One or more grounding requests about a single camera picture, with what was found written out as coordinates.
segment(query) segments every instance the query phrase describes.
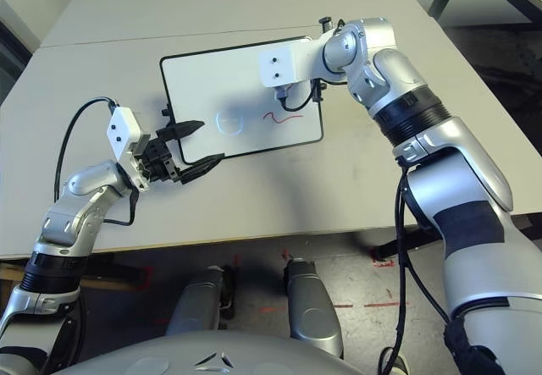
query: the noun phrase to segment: drawn circle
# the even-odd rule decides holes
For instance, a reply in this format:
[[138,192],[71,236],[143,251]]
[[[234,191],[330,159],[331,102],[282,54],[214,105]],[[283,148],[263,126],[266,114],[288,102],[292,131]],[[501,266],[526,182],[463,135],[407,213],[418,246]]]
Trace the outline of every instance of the drawn circle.
[[215,121],[218,131],[225,135],[238,135],[244,127],[243,114],[236,111],[218,112]]

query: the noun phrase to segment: whiteboard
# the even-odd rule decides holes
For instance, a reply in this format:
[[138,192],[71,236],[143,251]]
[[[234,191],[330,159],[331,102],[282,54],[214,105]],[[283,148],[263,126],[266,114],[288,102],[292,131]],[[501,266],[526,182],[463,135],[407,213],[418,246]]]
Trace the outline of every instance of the whiteboard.
[[[215,153],[238,157],[322,139],[320,106],[310,101],[302,110],[285,111],[274,89],[260,81],[258,53],[307,38],[271,41],[243,47],[167,56],[160,60],[174,122],[205,123],[180,143],[183,162],[194,163]],[[293,85],[286,105],[299,107],[310,82]]]

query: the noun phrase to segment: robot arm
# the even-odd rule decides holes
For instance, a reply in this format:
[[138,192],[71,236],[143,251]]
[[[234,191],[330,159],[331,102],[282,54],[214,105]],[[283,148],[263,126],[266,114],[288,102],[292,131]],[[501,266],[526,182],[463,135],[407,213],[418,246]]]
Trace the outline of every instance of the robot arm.
[[201,121],[170,125],[149,140],[129,108],[115,107],[108,138],[117,162],[106,161],[74,174],[47,212],[24,277],[0,320],[0,373],[50,373],[73,361],[74,310],[80,280],[109,208],[130,192],[130,225],[135,202],[149,183],[188,183],[216,166],[224,154],[205,157],[180,170],[166,142],[203,126]]
[[[445,342],[462,373],[538,373],[542,366],[542,253],[513,225],[506,178],[468,127],[451,117],[405,55],[383,18],[346,23],[314,42],[311,54],[260,58],[264,85],[346,77],[403,168],[403,198],[424,228],[445,241],[444,280],[451,323]],[[305,70],[302,60],[321,58]]]

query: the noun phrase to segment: black cable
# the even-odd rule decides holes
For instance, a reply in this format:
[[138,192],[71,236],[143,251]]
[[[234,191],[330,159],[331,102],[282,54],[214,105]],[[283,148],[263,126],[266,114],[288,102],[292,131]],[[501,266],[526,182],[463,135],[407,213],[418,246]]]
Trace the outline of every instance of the black cable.
[[444,311],[444,309],[439,305],[439,303],[434,299],[434,297],[429,293],[425,285],[423,284],[422,280],[414,270],[414,266],[412,265],[412,261],[410,257],[406,260],[406,266],[408,267],[408,270],[410,271],[410,274],[412,275],[412,278],[414,279],[414,282],[418,285],[418,288],[422,291],[425,298],[428,300],[428,302],[431,304],[431,306],[439,313],[439,315],[442,317],[442,319],[445,321],[446,324],[450,322],[450,318]]
[[399,260],[399,317],[397,318],[397,326],[395,328],[395,344],[391,351],[390,359],[388,360],[384,370],[379,367],[379,375],[389,375],[403,340],[405,333],[405,321],[407,318],[407,259],[408,255],[403,244],[405,236],[405,199],[401,194],[401,187],[404,178],[407,176],[407,168],[402,169],[401,178],[397,185],[395,194],[395,234],[397,236],[397,256]]
[[347,81],[329,81],[329,80],[324,80],[324,79],[320,79],[320,80],[324,83],[327,83],[328,85],[347,85],[348,84]]
[[57,160],[57,169],[55,171],[54,175],[54,201],[58,200],[60,197],[60,173],[62,172],[62,163],[64,162],[64,153],[66,152],[66,146],[68,146],[69,136],[71,135],[71,131],[75,126],[75,123],[77,122],[77,119],[83,114],[83,112],[89,108],[92,104],[95,104],[97,102],[106,102],[109,107],[109,111],[113,113],[114,107],[117,106],[115,101],[109,97],[96,97],[90,100],[89,102],[85,103],[79,110],[77,110],[77,113],[75,113],[74,117],[71,119],[68,125],[68,129],[66,129],[66,133],[64,134],[64,139],[62,140],[62,145],[60,146],[60,153],[58,154],[58,160]]
[[283,97],[283,98],[280,98],[280,105],[282,106],[282,108],[285,110],[285,111],[288,111],[290,113],[294,113],[296,111],[300,111],[302,110],[309,102],[309,100],[311,100],[312,98],[312,95],[314,94],[314,91],[316,90],[316,83],[312,83],[312,88],[311,88],[311,92],[308,94],[308,97],[307,97],[307,100],[305,100],[303,102],[303,104],[299,107],[296,107],[296,108],[288,108],[286,106],[286,97]]
[[79,338],[77,339],[77,347],[75,348],[74,356],[71,359],[70,365],[74,365],[79,361],[81,350],[83,350],[83,344],[86,337],[86,300],[83,295],[83,290],[79,292],[79,316],[80,316],[80,328]]
[[[68,125],[68,129],[66,129],[66,132],[64,134],[64,138],[62,139],[62,145],[60,146],[60,152],[58,153],[58,160],[57,160],[57,168],[55,170],[54,175],[54,187],[53,187],[53,194],[54,194],[54,200],[58,200],[60,197],[60,174],[62,172],[62,164],[64,163],[64,154],[66,153],[66,147],[68,146],[69,142],[69,136],[71,135],[71,131],[75,127],[75,123],[83,114],[83,112],[89,108],[92,104],[95,104],[97,102],[106,102],[108,104],[109,112],[113,114],[113,111],[115,107],[117,107],[117,103],[109,97],[96,97],[90,100],[89,102],[85,103],[79,110],[77,110],[77,113],[75,113],[74,117],[71,119]],[[139,191],[136,189],[136,187],[132,187],[132,192],[130,194],[130,220],[125,221],[119,221],[119,220],[110,220],[110,219],[104,219],[104,223],[108,224],[116,224],[116,225],[122,225],[122,226],[129,226],[134,223],[134,219],[136,218],[136,203],[139,199]]]
[[345,21],[341,18],[337,21],[337,26],[335,28],[335,30],[333,31],[333,35],[337,35],[340,30],[342,30],[342,27],[345,26]]
[[119,221],[119,220],[110,220],[108,218],[104,219],[104,223],[123,225],[128,227],[134,223],[136,219],[136,204],[139,199],[139,191],[135,187],[132,187],[132,192],[130,193],[130,220],[128,221]]

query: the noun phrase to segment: red tape marking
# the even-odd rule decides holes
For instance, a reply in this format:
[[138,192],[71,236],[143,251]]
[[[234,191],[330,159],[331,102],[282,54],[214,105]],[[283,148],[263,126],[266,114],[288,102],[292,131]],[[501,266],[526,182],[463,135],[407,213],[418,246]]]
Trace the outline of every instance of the red tape marking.
[[369,303],[368,305],[363,305],[363,307],[388,307],[388,306],[399,306],[399,302],[389,301],[388,303]]
[[260,307],[257,309],[260,313],[266,314],[266,313],[275,313],[285,310],[286,307],[279,306],[279,307],[272,307],[272,306],[266,306],[266,307]]
[[143,267],[142,270],[143,272],[145,272],[145,281],[137,287],[137,290],[145,290],[151,287],[151,278],[154,272],[154,268]]
[[168,318],[157,318],[155,320],[152,320],[152,324],[160,325],[160,324],[168,324],[169,319]]
[[391,261],[386,261],[386,262],[379,262],[373,259],[373,266],[374,267],[394,267],[395,262],[393,262],[393,259]]

